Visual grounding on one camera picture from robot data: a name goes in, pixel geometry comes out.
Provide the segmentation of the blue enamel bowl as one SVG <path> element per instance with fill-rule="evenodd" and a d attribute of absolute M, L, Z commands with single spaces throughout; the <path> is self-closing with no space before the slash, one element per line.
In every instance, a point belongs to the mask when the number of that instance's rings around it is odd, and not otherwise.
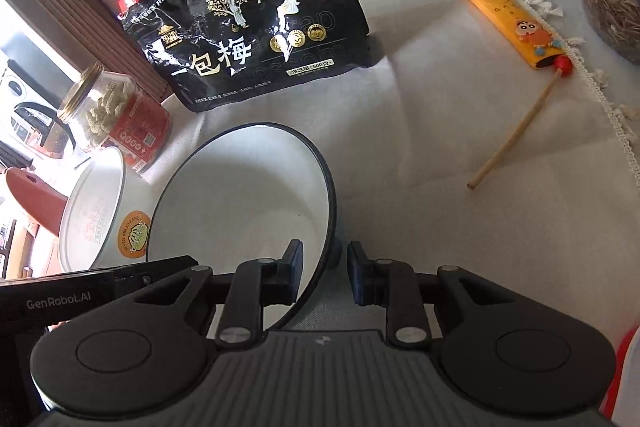
<path fill-rule="evenodd" d="M 282 329 L 340 260 L 336 226 L 335 186 L 318 147 L 283 124 L 244 124 L 205 142 L 171 176 L 153 212 L 146 257 L 189 256 L 224 274 L 247 260 L 280 257 L 298 239 L 297 299 L 264 312 L 266 327 Z"/>

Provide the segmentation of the beige fringed table cloth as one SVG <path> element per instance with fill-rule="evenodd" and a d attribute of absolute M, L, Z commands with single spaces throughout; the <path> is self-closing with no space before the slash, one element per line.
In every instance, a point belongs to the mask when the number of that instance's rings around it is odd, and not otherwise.
<path fill-rule="evenodd" d="M 218 132 L 286 124 L 331 170 L 338 235 L 419 271 L 460 265 L 617 341 L 639 315 L 639 189 L 602 105 L 577 77 L 477 188 L 469 181 L 548 81 L 465 0 L 361 0 L 381 60 L 194 115 L 146 177 L 164 187 Z"/>

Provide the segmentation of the plastic peanut jar red label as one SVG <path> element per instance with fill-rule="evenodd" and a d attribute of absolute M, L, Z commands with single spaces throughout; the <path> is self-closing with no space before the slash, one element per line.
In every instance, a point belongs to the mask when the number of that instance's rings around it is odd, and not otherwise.
<path fill-rule="evenodd" d="M 58 119 L 70 128 L 86 152 L 114 146 L 137 172 L 160 155 L 171 130 L 166 109 L 134 80 L 109 72 L 100 64 L 85 69 L 58 109 Z"/>

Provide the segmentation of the black plum snack bag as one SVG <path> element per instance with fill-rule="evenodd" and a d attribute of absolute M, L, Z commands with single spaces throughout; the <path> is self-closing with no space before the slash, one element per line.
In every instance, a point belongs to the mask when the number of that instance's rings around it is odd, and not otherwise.
<path fill-rule="evenodd" d="M 138 0 L 119 19 L 194 113 L 372 64 L 359 0 Z"/>

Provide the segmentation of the orange cartoon case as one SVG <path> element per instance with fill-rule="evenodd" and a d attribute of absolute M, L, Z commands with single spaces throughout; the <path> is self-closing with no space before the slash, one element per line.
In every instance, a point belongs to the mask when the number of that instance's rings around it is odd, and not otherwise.
<path fill-rule="evenodd" d="M 536 69 L 550 67 L 564 54 L 559 38 L 552 36 L 536 17 L 516 0 L 469 0 Z"/>

